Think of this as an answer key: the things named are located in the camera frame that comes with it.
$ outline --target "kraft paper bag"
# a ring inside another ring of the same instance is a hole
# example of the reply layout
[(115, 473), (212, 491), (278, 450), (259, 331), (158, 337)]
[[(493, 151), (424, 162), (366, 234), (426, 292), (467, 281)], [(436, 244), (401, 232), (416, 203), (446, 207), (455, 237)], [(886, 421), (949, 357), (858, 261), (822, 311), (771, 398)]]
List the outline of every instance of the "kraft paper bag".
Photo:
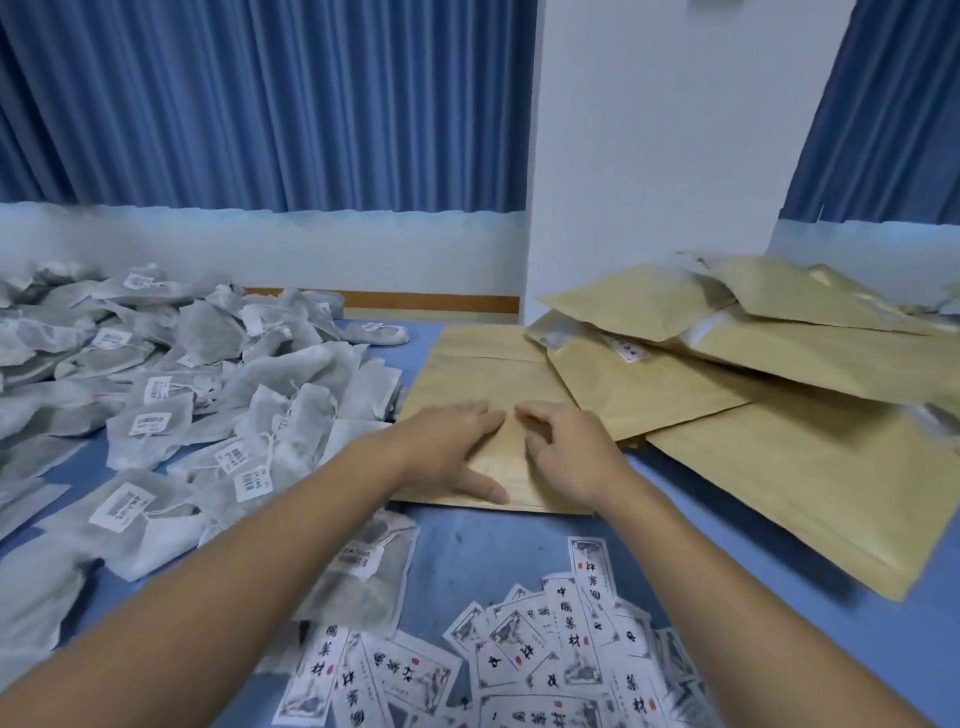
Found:
[(582, 409), (614, 440), (712, 415), (750, 401), (751, 381), (721, 365), (645, 349), (550, 311), (527, 329)]
[(659, 342), (733, 303), (733, 296), (707, 276), (682, 268), (637, 265), (537, 300), (604, 331)]
[(960, 458), (907, 410), (788, 382), (648, 442), (895, 600), (960, 503)]
[(690, 352), (866, 400), (923, 404), (960, 373), (960, 338), (756, 319), (739, 305), (680, 336)]
[(523, 338), (523, 327), (445, 328), (420, 369), (399, 419), (409, 419), (429, 404), (482, 399), (489, 400), (492, 409), (507, 410), (507, 421), (480, 445), (469, 466), (502, 484), (510, 493), (510, 502), (501, 506), (461, 494), (434, 497), (416, 488), (401, 491), (394, 499), (511, 511), (591, 513), (550, 488), (527, 460), (526, 427), (514, 416), (514, 405), (524, 400), (570, 402), (570, 395), (550, 370), (542, 350)]
[(893, 306), (877, 305), (870, 296), (857, 296), (842, 287), (823, 285), (804, 268), (783, 258), (705, 255), (698, 259), (753, 316), (878, 331), (917, 334), (937, 331)]

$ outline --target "wooden baseboard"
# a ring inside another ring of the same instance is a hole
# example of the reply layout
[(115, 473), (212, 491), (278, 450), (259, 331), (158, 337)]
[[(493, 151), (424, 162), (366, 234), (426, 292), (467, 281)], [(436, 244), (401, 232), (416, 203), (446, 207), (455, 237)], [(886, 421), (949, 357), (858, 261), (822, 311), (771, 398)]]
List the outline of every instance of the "wooden baseboard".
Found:
[[(280, 288), (246, 288), (247, 293), (275, 296)], [(340, 291), (350, 308), (409, 308), (419, 311), (519, 313), (519, 296), (461, 296), (453, 293), (387, 293)]]

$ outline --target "curtain fold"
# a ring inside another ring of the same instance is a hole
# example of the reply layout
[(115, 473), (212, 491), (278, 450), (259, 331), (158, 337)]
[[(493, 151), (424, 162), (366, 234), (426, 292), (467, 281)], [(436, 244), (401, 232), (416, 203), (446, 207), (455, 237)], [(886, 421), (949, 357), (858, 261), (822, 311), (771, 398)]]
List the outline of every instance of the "curtain fold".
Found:
[(780, 216), (960, 224), (960, 3), (858, 0)]
[(0, 200), (524, 209), (536, 0), (0, 4)]

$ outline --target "blue tabletop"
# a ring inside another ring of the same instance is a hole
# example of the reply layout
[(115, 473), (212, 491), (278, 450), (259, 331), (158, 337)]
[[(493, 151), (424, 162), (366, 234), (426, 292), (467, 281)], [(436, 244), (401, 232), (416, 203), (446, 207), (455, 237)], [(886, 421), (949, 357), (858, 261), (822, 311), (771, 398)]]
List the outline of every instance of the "blue tabletop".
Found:
[[(403, 370), (409, 386), (443, 324), (405, 323), (410, 343), (377, 355)], [(50, 471), (49, 482), (70, 492), (30, 523), (76, 500), (113, 475), (105, 461), (103, 432), (86, 448)], [(924, 575), (897, 603), (860, 586), (833, 564), (655, 449), (629, 456), (641, 473), (737, 562), (794, 609), (826, 632), (854, 658), (912, 702), (937, 725), (960, 725), (960, 521), (954, 518), (934, 550)], [(448, 648), (443, 631), (468, 603), (501, 601), (516, 582), (536, 590), (540, 577), (568, 570), (566, 538), (602, 536), (610, 548), (621, 595), (650, 612), (656, 626), (669, 624), (627, 548), (599, 517), (503, 513), (418, 504), (397, 504), (420, 525), (408, 578), (400, 629)], [(29, 524), (0, 546), (0, 556), (34, 538)], [(64, 625), (64, 637), (96, 623), (138, 590), (105, 569), (94, 571)], [(252, 677), (230, 703), (218, 727), (270, 725), (286, 679)], [(451, 697), (469, 692), (466, 666)]]

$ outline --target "printed paper label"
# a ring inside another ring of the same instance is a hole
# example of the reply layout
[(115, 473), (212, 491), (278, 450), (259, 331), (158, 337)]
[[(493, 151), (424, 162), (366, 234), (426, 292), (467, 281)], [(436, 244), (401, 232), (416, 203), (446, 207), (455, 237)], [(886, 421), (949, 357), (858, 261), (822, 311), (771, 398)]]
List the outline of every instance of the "printed paper label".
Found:
[(153, 404), (155, 401), (170, 398), (170, 376), (151, 376), (147, 379), (147, 387), (143, 390), (143, 403)]
[(220, 463), (220, 467), (227, 475), (250, 460), (250, 455), (247, 453), (247, 449), (243, 447), (243, 443), (228, 445), (222, 450), (214, 452), (213, 456), (217, 458), (217, 462)]
[(330, 562), (330, 568), (340, 573), (348, 573), (362, 581), (367, 581), (376, 573), (383, 558), (383, 546), (350, 541), (337, 557)]
[(233, 487), (236, 488), (237, 502), (266, 496), (274, 491), (274, 482), (267, 473), (266, 466), (260, 466), (247, 473), (240, 473), (233, 478)]
[(140, 276), (137, 273), (129, 274), (123, 281), (124, 288), (131, 288), (134, 291), (139, 291), (142, 288), (149, 288), (153, 284), (154, 280), (150, 276)]
[(121, 331), (118, 328), (101, 328), (97, 331), (97, 335), (93, 337), (90, 346), (112, 351), (127, 344), (132, 336), (133, 334), (130, 331)]
[(124, 483), (100, 504), (88, 522), (114, 533), (123, 533), (155, 500), (154, 494), (132, 483)]
[(647, 350), (629, 339), (621, 339), (619, 336), (611, 336), (608, 333), (601, 335), (604, 341), (610, 344), (613, 350), (620, 354), (628, 364), (633, 364), (635, 361), (645, 359), (649, 354)]
[(133, 420), (133, 427), (130, 428), (130, 435), (156, 435), (167, 428), (171, 417), (173, 417), (172, 412), (137, 415)]

